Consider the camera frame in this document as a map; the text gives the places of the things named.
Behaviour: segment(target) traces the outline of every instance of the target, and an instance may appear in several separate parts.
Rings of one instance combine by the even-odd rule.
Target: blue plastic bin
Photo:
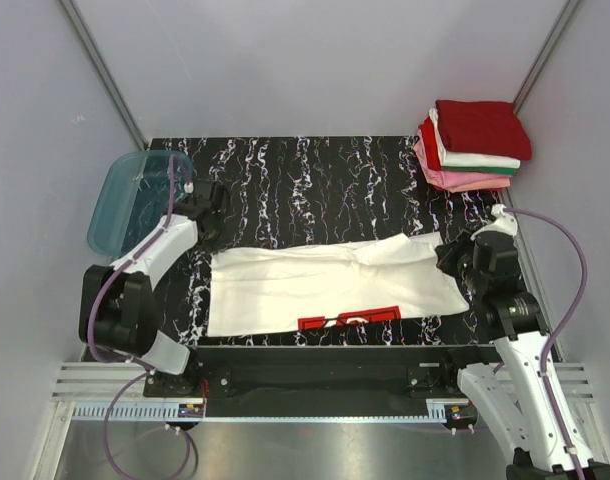
[[[95,252],[121,257],[158,224],[169,200],[169,158],[174,154],[190,174],[192,160],[181,152],[150,150],[122,156],[107,173],[87,232]],[[174,167],[176,201],[187,196],[180,162]]]

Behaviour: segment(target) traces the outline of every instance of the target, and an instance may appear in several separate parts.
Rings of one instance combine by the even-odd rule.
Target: pink folded cloth
[[[432,170],[427,166],[423,138],[414,145],[414,151],[421,164],[425,178],[429,183],[452,193],[469,190],[484,190],[490,188],[509,187],[509,176],[498,173],[456,172],[448,170]]]

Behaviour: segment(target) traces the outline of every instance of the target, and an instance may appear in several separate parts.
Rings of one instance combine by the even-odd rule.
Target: white folded cloth
[[[521,161],[512,157],[500,157],[498,155],[484,155],[482,153],[457,153],[445,149],[441,136],[438,133],[438,111],[429,109],[429,118],[434,124],[434,135],[438,146],[438,159],[441,165],[447,167],[493,167],[513,168],[521,166]]]
[[[464,312],[469,306],[456,281],[436,268],[434,249],[440,244],[438,233],[400,234],[369,242],[218,253],[212,258],[207,335]]]

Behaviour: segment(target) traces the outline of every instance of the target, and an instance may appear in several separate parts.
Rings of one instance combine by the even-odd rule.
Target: robotic arm
[[[80,339],[88,343],[91,320],[98,346],[138,357],[161,372],[196,385],[198,362],[192,361],[193,352],[158,330],[153,291],[187,250],[196,245],[209,247],[219,238],[228,198],[222,185],[197,181],[189,199],[174,205],[169,221],[161,218],[154,231],[132,251],[109,266],[90,267],[83,279]],[[101,288],[126,263],[127,268],[109,286],[96,318],[90,319]]]
[[[541,370],[549,332],[537,300],[521,287],[513,238],[516,220],[503,205],[494,206],[492,214],[492,224],[438,247],[438,268],[462,278],[472,291],[477,316],[487,323],[518,403],[503,391],[493,368],[480,361],[477,347],[452,350],[442,362],[442,379],[467,396],[485,418],[509,464],[508,479],[579,478],[578,466],[587,479],[610,479],[610,466],[593,461],[578,431],[551,355],[547,364],[552,367]],[[571,446],[559,418],[570,432]]]

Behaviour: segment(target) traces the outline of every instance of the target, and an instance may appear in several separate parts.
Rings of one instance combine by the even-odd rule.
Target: black marble table
[[[230,189],[227,247],[285,248],[434,231],[450,241],[463,229],[481,227],[489,218],[488,207],[498,201],[497,195],[437,191],[423,177],[412,150],[416,141],[413,136],[184,138],[156,139],[150,148],[185,152],[199,178],[218,180]],[[134,214],[130,228],[136,228],[137,222]],[[460,288],[471,302],[467,289]],[[209,292],[210,256],[189,251],[156,289],[162,330],[189,346],[470,344],[489,340],[471,310],[304,332],[209,338],[205,336]]]

